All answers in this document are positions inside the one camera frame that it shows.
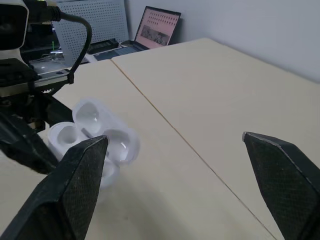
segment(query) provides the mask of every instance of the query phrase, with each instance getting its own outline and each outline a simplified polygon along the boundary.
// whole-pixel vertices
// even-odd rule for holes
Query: light wood tabletop
[[[207,38],[112,61],[271,233],[283,239],[261,197],[242,134],[294,143],[320,167],[320,86]]]
[[[141,139],[137,160],[96,206],[86,239],[274,239],[110,60],[80,66],[55,97],[70,108],[95,97]],[[43,175],[0,160],[3,232]]]

